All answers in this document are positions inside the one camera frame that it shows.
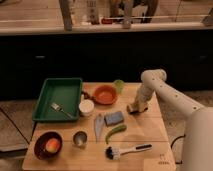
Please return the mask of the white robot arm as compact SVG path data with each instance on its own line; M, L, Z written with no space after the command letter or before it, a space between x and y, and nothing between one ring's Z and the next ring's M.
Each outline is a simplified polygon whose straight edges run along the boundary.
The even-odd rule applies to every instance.
M180 171L213 171L213 107L207 107L166 83L163 69L145 70L142 85L134 102L127 106L129 113L141 113L148 108L153 93L172 105L186 118Z

